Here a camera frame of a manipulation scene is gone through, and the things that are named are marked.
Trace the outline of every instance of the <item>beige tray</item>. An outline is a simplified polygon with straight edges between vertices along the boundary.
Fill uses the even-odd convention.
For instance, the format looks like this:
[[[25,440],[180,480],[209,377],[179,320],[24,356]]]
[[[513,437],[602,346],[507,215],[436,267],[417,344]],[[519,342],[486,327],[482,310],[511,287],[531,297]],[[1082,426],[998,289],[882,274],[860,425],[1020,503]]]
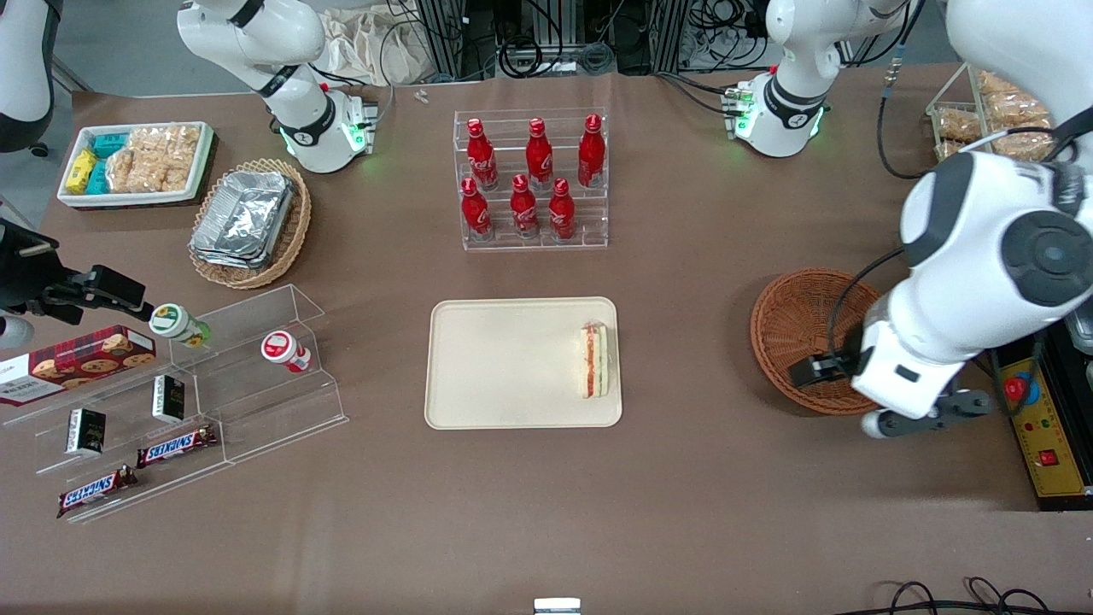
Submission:
[[[608,327],[607,395],[580,397],[589,321]],[[433,309],[425,422],[433,429],[611,427],[622,417],[611,299],[444,300]]]

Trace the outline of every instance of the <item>yellow snack box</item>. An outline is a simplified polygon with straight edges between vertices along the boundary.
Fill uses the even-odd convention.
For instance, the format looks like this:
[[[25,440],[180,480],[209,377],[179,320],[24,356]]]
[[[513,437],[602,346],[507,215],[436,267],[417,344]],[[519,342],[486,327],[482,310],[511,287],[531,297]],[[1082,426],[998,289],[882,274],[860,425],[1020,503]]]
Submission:
[[[97,158],[91,150],[84,147],[72,161],[72,168],[64,178],[64,189],[73,194],[82,194],[87,189],[87,180],[91,179],[91,172],[95,168]]]

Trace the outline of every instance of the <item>brown wicker basket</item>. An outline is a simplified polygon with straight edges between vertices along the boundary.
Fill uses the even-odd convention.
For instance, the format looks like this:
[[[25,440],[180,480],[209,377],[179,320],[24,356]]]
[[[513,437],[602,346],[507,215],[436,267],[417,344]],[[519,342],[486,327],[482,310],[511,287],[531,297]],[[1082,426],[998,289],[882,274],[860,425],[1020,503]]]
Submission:
[[[797,389],[787,372],[797,362],[827,352],[827,318],[851,277],[824,268],[786,273],[763,288],[752,310],[752,350],[766,378],[794,402],[825,415],[860,415],[877,409],[846,380]],[[850,289],[835,322],[836,348],[879,297],[865,283]]]
[[[289,204],[291,209],[285,216],[284,226],[281,228],[281,236],[278,238],[277,247],[273,250],[273,258],[265,268],[243,269],[239,267],[213,264],[199,259],[192,251],[190,252],[190,260],[193,261],[193,267],[197,268],[198,273],[202,277],[230,287],[248,289],[272,282],[283,275],[289,270],[289,267],[292,265],[293,260],[299,253],[299,249],[304,246],[307,225],[312,221],[312,197],[307,192],[307,186],[304,184],[304,178],[299,175],[299,172],[280,159],[263,157],[261,159],[244,162],[228,173],[235,170],[256,170],[259,173],[274,170],[286,177],[291,177],[296,188],[292,196],[292,202]],[[213,193],[216,192],[221,181],[224,180],[224,177],[228,173],[216,179],[213,187],[205,193],[204,200],[201,201],[201,209],[198,211],[197,220],[193,222],[195,229],[201,223],[201,218],[204,217]]]

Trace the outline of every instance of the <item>coca-cola bottle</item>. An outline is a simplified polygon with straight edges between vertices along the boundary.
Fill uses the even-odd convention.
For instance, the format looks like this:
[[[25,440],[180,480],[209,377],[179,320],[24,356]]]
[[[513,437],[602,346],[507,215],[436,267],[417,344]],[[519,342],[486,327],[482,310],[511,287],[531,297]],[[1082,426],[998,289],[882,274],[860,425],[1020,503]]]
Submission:
[[[554,238],[559,240],[573,238],[575,209],[573,197],[569,196],[569,182],[562,177],[554,179],[554,196],[550,199],[550,227]]]
[[[603,142],[603,134],[600,134],[602,127],[603,118],[595,113],[585,118],[585,135],[580,138],[580,145],[577,147],[577,180],[586,188],[603,187],[603,159],[607,157],[608,146]]]
[[[479,193],[474,179],[468,177],[459,186],[463,193],[463,218],[470,230],[471,240],[487,241],[493,238],[493,224],[490,222],[490,211],[485,197]]]
[[[493,144],[485,135],[482,128],[482,120],[471,118],[467,120],[467,133],[470,134],[470,142],[467,143],[467,157],[471,162],[471,173],[478,179],[483,190],[490,191],[497,188],[497,156],[493,153]]]
[[[531,239],[539,235],[539,220],[536,218],[536,194],[528,191],[528,178],[522,173],[513,177],[513,197],[508,200],[516,222],[516,234]]]
[[[554,178],[554,155],[550,141],[546,140],[546,123],[541,117],[534,117],[528,122],[527,157],[528,175],[531,176],[531,189],[541,192],[551,188]]]

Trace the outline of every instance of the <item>table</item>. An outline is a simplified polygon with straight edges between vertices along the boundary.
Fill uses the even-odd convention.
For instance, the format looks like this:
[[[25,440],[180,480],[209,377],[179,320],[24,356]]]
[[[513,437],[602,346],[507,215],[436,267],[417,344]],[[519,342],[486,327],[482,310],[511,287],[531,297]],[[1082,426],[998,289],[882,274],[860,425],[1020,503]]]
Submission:
[[[898,167],[930,162],[918,118],[953,68],[901,74],[886,117]],[[857,270],[896,240],[910,182],[877,156],[881,87],[881,70],[844,71],[820,134],[787,159],[727,142],[716,115],[651,78],[431,86],[427,106],[399,90],[374,155],[307,175],[315,217],[282,280],[328,314],[320,351],[351,422],[82,527],[54,520],[62,485],[34,476],[31,439],[0,434],[7,612],[527,613],[533,598],[576,595],[589,614],[814,615],[886,603],[891,580],[966,599],[968,575],[1089,610],[1093,517],[1031,512],[1002,417],[872,441],[855,419],[803,416],[753,360],[748,320],[767,282]],[[466,253],[454,111],[590,105],[612,122],[611,246]],[[213,176],[285,157],[254,95],[77,93],[75,108],[77,129],[208,121],[221,137]],[[193,272],[193,213],[51,202],[43,230],[70,267],[109,263],[151,300],[202,314],[249,293]],[[871,279],[886,288],[904,274],[891,263]],[[615,427],[425,425],[437,301],[565,295],[618,305]],[[72,334],[37,323],[43,344]]]

